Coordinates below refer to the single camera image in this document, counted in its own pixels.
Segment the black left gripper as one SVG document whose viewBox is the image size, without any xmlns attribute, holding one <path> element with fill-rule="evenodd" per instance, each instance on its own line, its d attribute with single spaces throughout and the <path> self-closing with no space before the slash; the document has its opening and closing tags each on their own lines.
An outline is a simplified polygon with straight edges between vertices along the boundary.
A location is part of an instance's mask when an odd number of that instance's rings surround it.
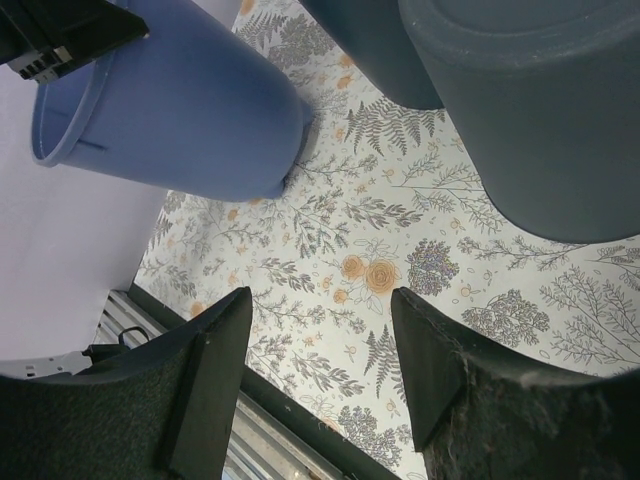
<svg viewBox="0 0 640 480">
<path fill-rule="evenodd" d="M 56 81 L 148 33 L 141 17 L 109 1 L 1 2 L 1 63 L 37 83 Z"/>
</svg>

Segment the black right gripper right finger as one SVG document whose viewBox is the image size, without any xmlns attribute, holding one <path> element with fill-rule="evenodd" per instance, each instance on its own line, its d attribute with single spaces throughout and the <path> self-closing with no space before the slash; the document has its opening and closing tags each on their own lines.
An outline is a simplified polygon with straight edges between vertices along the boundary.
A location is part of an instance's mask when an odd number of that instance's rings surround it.
<svg viewBox="0 0 640 480">
<path fill-rule="evenodd" d="M 391 312 L 414 447 L 432 479 L 635 479 L 639 374 L 537 361 L 407 288 Z"/>
</svg>

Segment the light blue plastic bin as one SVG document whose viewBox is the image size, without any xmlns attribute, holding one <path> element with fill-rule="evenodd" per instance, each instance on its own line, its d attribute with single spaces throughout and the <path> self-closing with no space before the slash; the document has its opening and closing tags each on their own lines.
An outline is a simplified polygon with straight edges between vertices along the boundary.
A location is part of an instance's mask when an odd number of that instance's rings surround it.
<svg viewBox="0 0 640 480">
<path fill-rule="evenodd" d="M 35 162 L 220 201 L 281 195 L 312 119 L 292 82 L 194 2 L 127 8 L 146 38 L 39 87 Z"/>
</svg>

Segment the dark teal bin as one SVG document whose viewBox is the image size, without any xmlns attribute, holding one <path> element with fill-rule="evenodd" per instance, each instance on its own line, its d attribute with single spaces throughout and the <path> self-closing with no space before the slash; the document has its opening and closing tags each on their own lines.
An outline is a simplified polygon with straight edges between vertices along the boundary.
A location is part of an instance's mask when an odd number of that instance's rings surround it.
<svg viewBox="0 0 640 480">
<path fill-rule="evenodd" d="M 497 210 L 536 236 L 639 232 L 635 1 L 403 1 L 404 27 Z"/>
</svg>

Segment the dark navy tall bin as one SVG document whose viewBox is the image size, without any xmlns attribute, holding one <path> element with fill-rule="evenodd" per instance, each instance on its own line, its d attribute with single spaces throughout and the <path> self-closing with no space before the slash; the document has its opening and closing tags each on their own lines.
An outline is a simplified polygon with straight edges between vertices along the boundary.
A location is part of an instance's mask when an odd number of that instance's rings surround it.
<svg viewBox="0 0 640 480">
<path fill-rule="evenodd" d="M 301 0 L 300 4 L 393 103 L 443 107 L 394 0 Z"/>
</svg>

